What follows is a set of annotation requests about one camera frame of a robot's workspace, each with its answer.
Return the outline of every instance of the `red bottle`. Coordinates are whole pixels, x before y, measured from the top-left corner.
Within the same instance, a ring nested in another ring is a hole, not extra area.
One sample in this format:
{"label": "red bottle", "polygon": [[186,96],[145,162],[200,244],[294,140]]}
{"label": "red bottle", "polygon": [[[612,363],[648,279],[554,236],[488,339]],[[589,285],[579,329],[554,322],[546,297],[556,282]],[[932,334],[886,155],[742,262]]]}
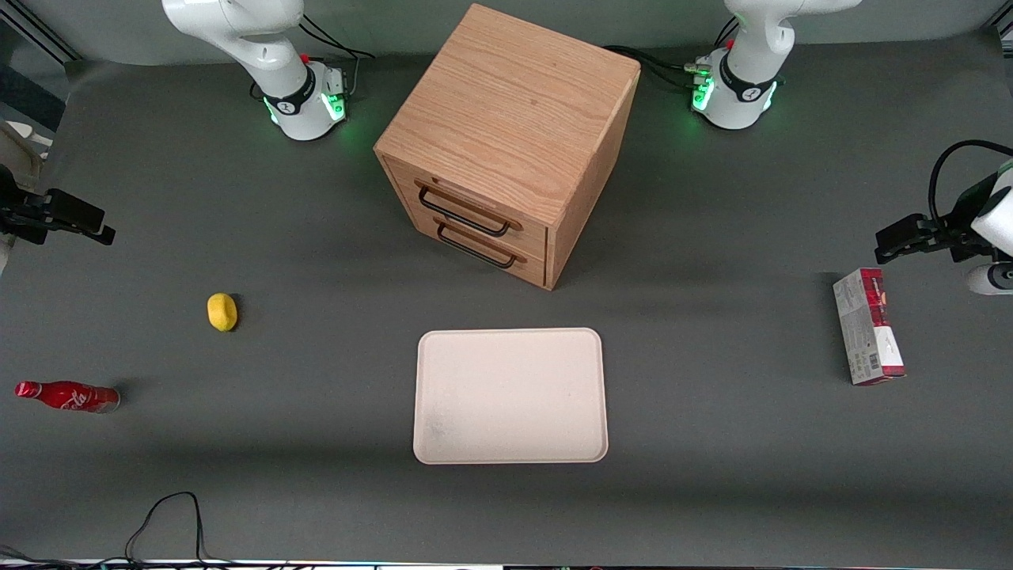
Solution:
{"label": "red bottle", "polygon": [[57,410],[80,410],[107,414],[120,406],[120,394],[110,388],[91,387],[80,383],[18,383],[14,389],[18,398],[32,398]]}

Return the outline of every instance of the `cardboard box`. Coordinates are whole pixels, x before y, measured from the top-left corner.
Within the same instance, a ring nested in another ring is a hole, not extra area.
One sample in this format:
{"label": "cardboard box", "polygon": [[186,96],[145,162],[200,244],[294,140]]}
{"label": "cardboard box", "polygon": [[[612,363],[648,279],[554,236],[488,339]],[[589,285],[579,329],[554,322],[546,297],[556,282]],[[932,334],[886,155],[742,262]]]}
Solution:
{"label": "cardboard box", "polygon": [[886,318],[882,269],[859,268],[838,280],[834,299],[851,384],[868,387],[904,377],[904,361]]}

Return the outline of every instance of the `gray wall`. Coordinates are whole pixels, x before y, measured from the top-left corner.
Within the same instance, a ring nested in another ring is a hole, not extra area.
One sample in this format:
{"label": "gray wall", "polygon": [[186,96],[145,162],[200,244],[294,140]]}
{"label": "gray wall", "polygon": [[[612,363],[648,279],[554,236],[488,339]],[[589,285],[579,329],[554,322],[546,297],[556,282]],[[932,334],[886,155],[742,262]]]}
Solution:
{"label": "gray wall", "polygon": [[[306,13],[347,46],[378,54],[435,53],[470,0],[306,0]],[[594,44],[659,47],[713,40],[728,18],[719,0],[484,0],[484,4]],[[1003,0],[865,0],[852,10],[798,18],[810,44],[945,37],[982,25]],[[89,59],[158,65],[227,61],[180,34],[159,0],[26,0]],[[301,51],[322,54],[298,29]]]}

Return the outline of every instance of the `box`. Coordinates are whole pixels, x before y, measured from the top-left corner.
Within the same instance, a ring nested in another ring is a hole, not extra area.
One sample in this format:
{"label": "box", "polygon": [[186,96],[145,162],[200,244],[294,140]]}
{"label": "box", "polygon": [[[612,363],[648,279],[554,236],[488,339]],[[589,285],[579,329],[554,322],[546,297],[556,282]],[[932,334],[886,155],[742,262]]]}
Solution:
{"label": "box", "polygon": [[639,76],[632,59],[473,4],[374,151],[418,231],[552,290]]}
{"label": "box", "polygon": [[838,280],[834,299],[851,384],[866,387],[904,377],[904,361],[886,318],[882,269],[859,268]]}

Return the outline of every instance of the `yellow lemon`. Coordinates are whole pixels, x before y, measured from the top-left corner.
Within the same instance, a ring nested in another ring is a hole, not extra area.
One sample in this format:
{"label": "yellow lemon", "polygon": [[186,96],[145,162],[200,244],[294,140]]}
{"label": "yellow lemon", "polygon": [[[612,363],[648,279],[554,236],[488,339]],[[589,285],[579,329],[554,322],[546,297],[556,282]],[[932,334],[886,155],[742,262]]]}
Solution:
{"label": "yellow lemon", "polygon": [[239,312],[236,311],[236,302],[225,294],[215,294],[208,298],[208,321],[211,326],[226,333],[236,326],[239,320]]}

